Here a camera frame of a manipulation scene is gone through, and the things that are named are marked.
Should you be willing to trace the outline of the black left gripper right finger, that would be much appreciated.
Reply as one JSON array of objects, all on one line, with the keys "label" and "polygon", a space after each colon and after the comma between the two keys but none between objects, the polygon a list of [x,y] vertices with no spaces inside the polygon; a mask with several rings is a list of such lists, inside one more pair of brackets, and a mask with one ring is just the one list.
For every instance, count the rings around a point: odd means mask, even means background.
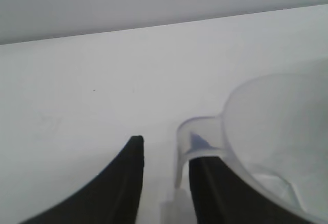
[{"label": "black left gripper right finger", "polygon": [[189,161],[198,223],[317,223],[305,214],[291,184],[262,168],[232,169],[220,157]]}]

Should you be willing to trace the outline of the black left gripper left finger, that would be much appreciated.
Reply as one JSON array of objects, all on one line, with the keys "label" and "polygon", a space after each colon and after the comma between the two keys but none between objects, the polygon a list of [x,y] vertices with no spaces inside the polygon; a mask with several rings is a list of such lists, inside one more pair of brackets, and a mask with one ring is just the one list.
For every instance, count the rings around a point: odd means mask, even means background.
[{"label": "black left gripper left finger", "polygon": [[144,177],[144,138],[132,136],[79,191],[25,223],[135,223]]}]

